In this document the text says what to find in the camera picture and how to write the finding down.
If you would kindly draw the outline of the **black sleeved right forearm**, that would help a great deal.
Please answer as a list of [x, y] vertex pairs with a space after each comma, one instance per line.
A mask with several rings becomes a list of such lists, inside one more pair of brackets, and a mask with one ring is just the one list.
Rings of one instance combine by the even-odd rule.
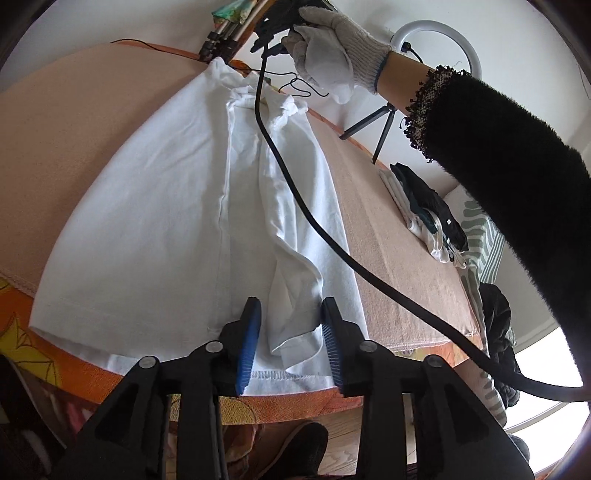
[[583, 381], [543, 384], [461, 348], [494, 378], [533, 395], [590, 399], [590, 174], [580, 153], [515, 101], [466, 72], [389, 51], [370, 82], [407, 116], [413, 148], [491, 217], [561, 327]]

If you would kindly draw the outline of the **white gloved right hand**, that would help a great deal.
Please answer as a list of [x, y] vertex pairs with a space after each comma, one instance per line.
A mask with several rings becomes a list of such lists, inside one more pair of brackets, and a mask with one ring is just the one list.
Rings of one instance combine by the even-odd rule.
[[390, 46], [341, 12], [305, 6], [298, 14], [304, 24], [281, 40], [297, 74], [341, 105], [351, 100], [356, 87], [377, 93]]

